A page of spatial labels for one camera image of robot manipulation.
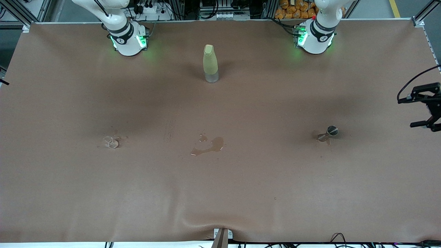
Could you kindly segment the steel double-ended jigger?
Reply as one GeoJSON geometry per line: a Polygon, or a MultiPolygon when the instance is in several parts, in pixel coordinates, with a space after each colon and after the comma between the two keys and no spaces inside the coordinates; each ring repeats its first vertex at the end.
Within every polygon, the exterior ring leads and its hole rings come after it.
{"type": "Polygon", "coordinates": [[[330,125],[327,127],[325,133],[318,134],[317,140],[320,142],[328,142],[331,137],[337,136],[338,133],[339,129],[334,125],[330,125]]]}

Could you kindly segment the pile of orange items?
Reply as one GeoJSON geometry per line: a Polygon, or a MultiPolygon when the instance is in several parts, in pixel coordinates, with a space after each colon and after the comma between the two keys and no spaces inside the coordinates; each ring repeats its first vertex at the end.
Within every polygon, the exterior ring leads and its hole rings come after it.
{"type": "Polygon", "coordinates": [[[345,5],[353,0],[278,0],[271,19],[329,19],[340,21],[345,16],[345,5]]]}

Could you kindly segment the white power strip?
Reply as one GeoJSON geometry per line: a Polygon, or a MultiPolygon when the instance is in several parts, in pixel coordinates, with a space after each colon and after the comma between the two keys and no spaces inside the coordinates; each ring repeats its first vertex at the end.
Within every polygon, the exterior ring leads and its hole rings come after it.
{"type": "Polygon", "coordinates": [[[133,11],[138,21],[175,20],[172,7],[163,0],[134,0],[133,11]]]}

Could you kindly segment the brown table mat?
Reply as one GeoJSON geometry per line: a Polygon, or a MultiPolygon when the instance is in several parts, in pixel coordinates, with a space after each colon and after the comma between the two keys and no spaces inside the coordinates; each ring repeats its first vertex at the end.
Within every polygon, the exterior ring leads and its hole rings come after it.
{"type": "Polygon", "coordinates": [[[320,55],[271,21],[158,23],[129,58],[33,24],[0,88],[0,243],[441,240],[441,132],[396,101],[435,64],[409,20],[343,21],[320,55]],[[222,151],[190,155],[200,133],[222,151]]]}

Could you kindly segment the translucent yellow-green bottle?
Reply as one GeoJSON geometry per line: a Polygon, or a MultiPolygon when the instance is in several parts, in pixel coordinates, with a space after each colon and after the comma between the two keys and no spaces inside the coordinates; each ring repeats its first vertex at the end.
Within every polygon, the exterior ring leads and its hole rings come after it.
{"type": "Polygon", "coordinates": [[[212,44],[206,44],[204,47],[203,70],[208,83],[216,83],[219,80],[218,61],[212,44]]]}

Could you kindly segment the brown liquid puddle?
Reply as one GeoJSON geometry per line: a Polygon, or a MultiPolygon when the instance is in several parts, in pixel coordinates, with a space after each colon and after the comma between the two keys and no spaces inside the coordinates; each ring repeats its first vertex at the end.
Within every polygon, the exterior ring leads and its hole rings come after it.
{"type": "Polygon", "coordinates": [[[205,133],[200,133],[190,152],[192,156],[200,156],[206,153],[220,152],[225,146],[224,139],[220,136],[210,139],[205,133]]]}

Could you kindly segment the aluminium frame post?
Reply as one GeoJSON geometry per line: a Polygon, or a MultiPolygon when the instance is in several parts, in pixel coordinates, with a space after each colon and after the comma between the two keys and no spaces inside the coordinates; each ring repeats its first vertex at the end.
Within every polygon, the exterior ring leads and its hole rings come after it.
{"type": "Polygon", "coordinates": [[[430,0],[415,16],[412,17],[414,27],[423,27],[424,19],[439,5],[441,0],[430,0]]]}
{"type": "Polygon", "coordinates": [[[21,29],[46,18],[54,0],[0,0],[0,29],[21,29]]]}

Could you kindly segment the metal mount bracket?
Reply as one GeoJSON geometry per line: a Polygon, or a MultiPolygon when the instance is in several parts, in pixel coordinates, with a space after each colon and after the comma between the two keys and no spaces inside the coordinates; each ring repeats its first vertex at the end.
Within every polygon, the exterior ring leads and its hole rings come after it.
{"type": "Polygon", "coordinates": [[[230,229],[214,229],[214,242],[211,248],[228,248],[228,241],[233,239],[230,229]]]}

